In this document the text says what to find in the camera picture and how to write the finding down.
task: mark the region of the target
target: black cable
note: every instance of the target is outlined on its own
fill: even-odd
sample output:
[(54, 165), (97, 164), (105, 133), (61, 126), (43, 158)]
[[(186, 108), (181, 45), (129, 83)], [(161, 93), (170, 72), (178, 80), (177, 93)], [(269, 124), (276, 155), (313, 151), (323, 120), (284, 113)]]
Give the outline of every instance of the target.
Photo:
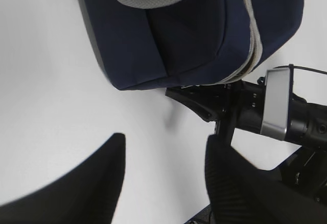
[[(274, 69), (287, 68), (287, 67), (290, 67), (290, 66), (291, 65), (282, 65), (282, 66), (275, 67)], [(304, 71), (316, 72), (316, 73), (327, 75), (327, 72), (321, 71), (321, 70), (317, 70), (317, 69), (313, 69), (313, 68), (308, 68), (308, 67), (303, 67), (303, 66), (297, 66), (297, 65), (294, 65), (293, 68), (294, 69), (300, 69), (300, 70), (304, 70)]]

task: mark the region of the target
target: metal bracket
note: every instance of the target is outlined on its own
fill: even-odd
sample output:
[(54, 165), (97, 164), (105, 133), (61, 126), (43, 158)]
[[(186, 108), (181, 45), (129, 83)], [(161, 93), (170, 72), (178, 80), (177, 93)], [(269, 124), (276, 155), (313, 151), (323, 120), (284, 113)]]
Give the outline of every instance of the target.
[(293, 69), (291, 67), (267, 71), (265, 107), (260, 134), (280, 141), (285, 139), (292, 93)]

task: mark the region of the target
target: bag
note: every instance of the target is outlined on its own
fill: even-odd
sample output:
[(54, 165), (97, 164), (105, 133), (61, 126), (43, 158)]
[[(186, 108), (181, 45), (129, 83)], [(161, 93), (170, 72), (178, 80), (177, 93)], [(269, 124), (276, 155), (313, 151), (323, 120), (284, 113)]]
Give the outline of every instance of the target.
[(84, 0), (121, 90), (235, 82), (289, 40), (304, 0)]

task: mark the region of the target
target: white table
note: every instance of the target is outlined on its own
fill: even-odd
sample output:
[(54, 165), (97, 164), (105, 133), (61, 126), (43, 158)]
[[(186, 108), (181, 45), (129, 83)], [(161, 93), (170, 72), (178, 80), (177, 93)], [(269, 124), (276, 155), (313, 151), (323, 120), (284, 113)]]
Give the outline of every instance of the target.
[[(288, 63), (327, 70), (326, 2), (306, 0), (298, 33), (248, 79)], [(325, 77), (305, 75), (295, 91), (326, 104)], [(213, 130), (164, 90), (115, 90), (77, 0), (0, 0), (0, 204), (53, 182), (123, 132), (127, 166), (113, 224), (182, 224), (208, 204), (204, 152)], [(233, 146), (262, 169), (297, 149), (243, 131)]]

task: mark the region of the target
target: screw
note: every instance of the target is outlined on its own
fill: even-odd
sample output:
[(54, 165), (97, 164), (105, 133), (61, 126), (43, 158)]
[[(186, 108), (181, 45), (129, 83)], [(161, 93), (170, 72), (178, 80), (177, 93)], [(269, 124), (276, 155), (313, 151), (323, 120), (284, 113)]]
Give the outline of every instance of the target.
[(320, 124), (318, 127), (318, 132), (320, 134), (327, 133), (327, 126), (325, 124)]
[(265, 85), (265, 82), (266, 82), (266, 78), (265, 77), (260, 77), (258, 80), (257, 80), (257, 83), (259, 85)]

